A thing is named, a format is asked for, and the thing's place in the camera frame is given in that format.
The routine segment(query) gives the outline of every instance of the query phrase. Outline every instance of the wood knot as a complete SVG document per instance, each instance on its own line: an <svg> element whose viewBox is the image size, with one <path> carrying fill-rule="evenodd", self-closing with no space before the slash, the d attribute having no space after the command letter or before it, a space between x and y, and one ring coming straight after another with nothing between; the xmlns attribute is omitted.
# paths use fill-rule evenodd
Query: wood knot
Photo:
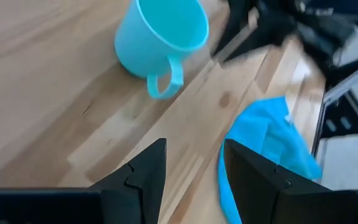
<svg viewBox="0 0 358 224"><path fill-rule="evenodd" d="M224 92L221 99L219 100L219 106L225 108L229 105L230 102L230 92Z"/></svg>

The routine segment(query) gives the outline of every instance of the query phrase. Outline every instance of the wooden table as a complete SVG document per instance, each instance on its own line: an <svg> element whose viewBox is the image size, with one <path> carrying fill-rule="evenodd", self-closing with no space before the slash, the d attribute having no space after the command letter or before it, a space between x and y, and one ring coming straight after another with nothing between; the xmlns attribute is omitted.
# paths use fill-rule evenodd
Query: wooden table
<svg viewBox="0 0 358 224"><path fill-rule="evenodd" d="M0 187L89 186L167 138L160 223L224 223L218 150L247 105L285 95L311 146L324 78L296 39L222 67L209 51L228 9L205 0L208 45L186 61L182 91L155 101L109 48L129 1L41 2L0 20Z"/></svg>

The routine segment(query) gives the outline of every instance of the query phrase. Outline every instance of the blue rag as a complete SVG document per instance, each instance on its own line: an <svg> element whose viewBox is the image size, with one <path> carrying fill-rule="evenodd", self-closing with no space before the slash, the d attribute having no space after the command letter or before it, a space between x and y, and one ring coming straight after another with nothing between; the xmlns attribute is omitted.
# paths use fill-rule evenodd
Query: blue rag
<svg viewBox="0 0 358 224"><path fill-rule="evenodd" d="M288 116L284 96L255 101L236 118L225 139L233 139L303 177L320 178L323 174L320 167L310 155L308 146L295 125L288 120ZM223 145L218 163L221 206L230 224L241 224L227 180Z"/></svg>

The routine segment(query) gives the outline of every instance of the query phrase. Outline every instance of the mug handle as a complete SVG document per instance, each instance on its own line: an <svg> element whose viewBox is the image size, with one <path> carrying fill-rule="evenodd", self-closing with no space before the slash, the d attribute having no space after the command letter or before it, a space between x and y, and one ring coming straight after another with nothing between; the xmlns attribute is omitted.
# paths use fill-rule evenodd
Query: mug handle
<svg viewBox="0 0 358 224"><path fill-rule="evenodd" d="M147 89L152 98L164 100L173 97L183 86L183 67L177 58L168 56L171 65L171 80L168 87L160 93L158 90L158 75L150 74L147 76Z"/></svg>

